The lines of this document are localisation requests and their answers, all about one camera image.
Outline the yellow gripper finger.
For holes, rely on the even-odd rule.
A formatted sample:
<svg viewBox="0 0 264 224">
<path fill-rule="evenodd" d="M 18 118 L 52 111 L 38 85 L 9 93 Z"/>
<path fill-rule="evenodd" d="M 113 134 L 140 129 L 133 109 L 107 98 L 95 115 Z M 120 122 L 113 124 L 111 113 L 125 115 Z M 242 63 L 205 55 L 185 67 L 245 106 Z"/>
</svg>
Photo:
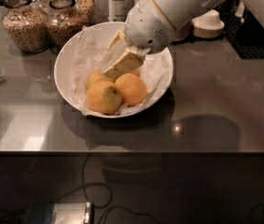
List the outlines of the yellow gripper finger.
<svg viewBox="0 0 264 224">
<path fill-rule="evenodd" d="M 118 60 L 128 46 L 129 42 L 126 39 L 124 31 L 122 29 L 117 30 L 100 61 L 100 72 L 105 74 L 107 69 Z"/>
<path fill-rule="evenodd" d="M 106 77 L 116 79 L 124 74 L 139 68 L 145 60 L 150 49 L 139 49 L 136 46 L 127 47 L 118 60 L 103 74 Z"/>
</svg>

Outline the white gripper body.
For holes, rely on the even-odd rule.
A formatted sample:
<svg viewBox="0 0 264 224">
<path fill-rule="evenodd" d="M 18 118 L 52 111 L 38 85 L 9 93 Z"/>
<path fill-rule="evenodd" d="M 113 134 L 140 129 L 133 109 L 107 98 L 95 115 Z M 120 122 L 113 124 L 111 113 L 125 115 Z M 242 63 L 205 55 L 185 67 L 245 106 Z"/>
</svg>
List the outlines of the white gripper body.
<svg viewBox="0 0 264 224">
<path fill-rule="evenodd" d="M 139 49 L 158 53 L 173 42 L 175 29 L 154 0 L 139 0 L 127 15 L 124 33 Z"/>
</svg>

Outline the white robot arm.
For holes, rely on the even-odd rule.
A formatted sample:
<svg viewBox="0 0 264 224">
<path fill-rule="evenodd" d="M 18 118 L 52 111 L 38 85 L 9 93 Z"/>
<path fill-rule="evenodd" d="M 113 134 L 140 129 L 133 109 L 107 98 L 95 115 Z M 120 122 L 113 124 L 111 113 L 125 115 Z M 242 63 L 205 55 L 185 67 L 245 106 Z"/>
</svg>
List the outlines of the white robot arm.
<svg viewBox="0 0 264 224">
<path fill-rule="evenodd" d="M 110 42 L 100 72 L 112 78 L 143 64 L 148 53 L 164 50 L 183 39 L 191 20 L 227 0 L 139 0 L 129 11 L 123 29 Z M 264 28 L 264 0 L 240 0 Z"/>
</svg>

